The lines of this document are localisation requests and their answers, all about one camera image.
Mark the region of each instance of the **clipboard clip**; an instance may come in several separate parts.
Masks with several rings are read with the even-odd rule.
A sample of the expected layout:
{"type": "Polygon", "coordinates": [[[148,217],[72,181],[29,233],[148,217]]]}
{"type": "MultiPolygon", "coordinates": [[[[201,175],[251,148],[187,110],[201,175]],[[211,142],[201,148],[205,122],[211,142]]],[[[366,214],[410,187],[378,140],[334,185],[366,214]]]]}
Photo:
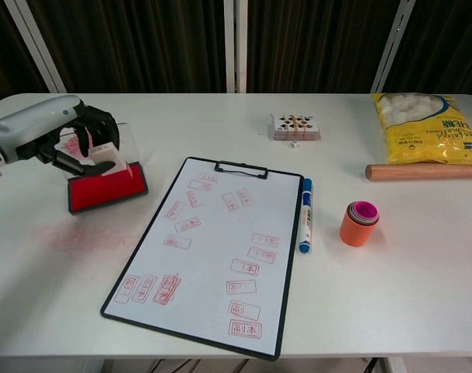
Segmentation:
{"type": "Polygon", "coordinates": [[[247,165],[246,163],[218,161],[215,163],[215,171],[217,173],[241,173],[246,176],[253,176],[263,180],[267,179],[268,177],[268,169],[264,167],[247,165]]]}

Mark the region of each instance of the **clipboard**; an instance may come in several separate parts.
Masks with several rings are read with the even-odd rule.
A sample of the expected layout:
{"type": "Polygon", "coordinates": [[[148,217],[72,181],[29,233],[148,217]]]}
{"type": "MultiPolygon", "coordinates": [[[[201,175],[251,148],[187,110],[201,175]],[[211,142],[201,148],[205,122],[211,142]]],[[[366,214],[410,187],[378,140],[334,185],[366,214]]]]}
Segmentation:
{"type": "Polygon", "coordinates": [[[303,176],[189,157],[100,312],[276,360],[303,176]]]}

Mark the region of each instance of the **yellow plastic bag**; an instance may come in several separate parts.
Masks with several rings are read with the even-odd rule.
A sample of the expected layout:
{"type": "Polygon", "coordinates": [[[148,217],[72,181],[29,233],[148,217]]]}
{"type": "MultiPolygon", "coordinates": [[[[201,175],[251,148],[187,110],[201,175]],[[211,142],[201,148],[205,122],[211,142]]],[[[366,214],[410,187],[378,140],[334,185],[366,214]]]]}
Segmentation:
{"type": "Polygon", "coordinates": [[[389,163],[472,165],[472,129],[450,96],[374,93],[389,163]]]}

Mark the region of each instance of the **white paper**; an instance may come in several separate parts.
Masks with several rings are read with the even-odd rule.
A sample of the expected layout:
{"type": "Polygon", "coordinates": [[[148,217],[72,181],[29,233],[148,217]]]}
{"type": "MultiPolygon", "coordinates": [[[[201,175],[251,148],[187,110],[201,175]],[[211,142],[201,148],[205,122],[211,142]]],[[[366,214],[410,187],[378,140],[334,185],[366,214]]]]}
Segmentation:
{"type": "Polygon", "coordinates": [[[214,165],[186,161],[105,313],[273,355],[299,177],[214,165]]]}

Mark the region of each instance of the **deck of cards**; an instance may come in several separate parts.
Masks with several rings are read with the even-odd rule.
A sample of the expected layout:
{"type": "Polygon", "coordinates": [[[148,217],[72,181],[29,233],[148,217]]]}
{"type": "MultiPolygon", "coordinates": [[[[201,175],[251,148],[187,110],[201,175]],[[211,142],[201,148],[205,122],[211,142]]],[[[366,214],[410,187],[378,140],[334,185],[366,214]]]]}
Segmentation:
{"type": "Polygon", "coordinates": [[[274,140],[316,140],[319,127],[313,117],[295,114],[271,114],[274,123],[274,140]]]}

